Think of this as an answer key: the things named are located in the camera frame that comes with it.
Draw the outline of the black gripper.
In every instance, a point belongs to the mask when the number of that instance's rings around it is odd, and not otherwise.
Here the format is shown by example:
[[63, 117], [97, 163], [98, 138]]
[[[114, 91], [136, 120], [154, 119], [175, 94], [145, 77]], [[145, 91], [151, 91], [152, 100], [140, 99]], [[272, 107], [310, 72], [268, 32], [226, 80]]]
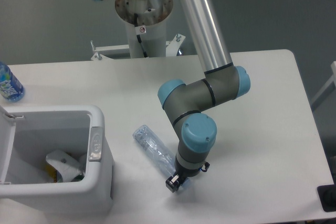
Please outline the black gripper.
[[178, 191], [180, 186], [189, 177], [194, 177], [200, 172], [207, 172], [210, 167], [210, 163], [205, 162], [201, 167], [197, 169], [187, 169], [183, 167], [179, 162], [175, 163], [175, 172], [173, 176], [170, 176], [166, 181], [166, 187], [172, 192]]

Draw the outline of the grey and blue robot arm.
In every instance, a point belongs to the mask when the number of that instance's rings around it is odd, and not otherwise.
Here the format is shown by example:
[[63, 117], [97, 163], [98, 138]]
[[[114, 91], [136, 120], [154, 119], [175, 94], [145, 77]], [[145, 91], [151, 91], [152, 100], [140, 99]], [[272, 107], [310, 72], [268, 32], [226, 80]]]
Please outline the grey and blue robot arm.
[[[235, 100], [250, 89], [246, 70], [232, 62], [211, 0], [180, 2], [205, 77], [191, 84], [170, 80], [157, 93], [179, 139], [175, 173], [166, 180], [172, 192], [209, 168], [206, 158], [215, 143], [217, 127], [205, 111]], [[127, 28], [132, 58], [166, 56], [165, 21], [172, 7], [173, 0], [115, 0], [115, 11]]]

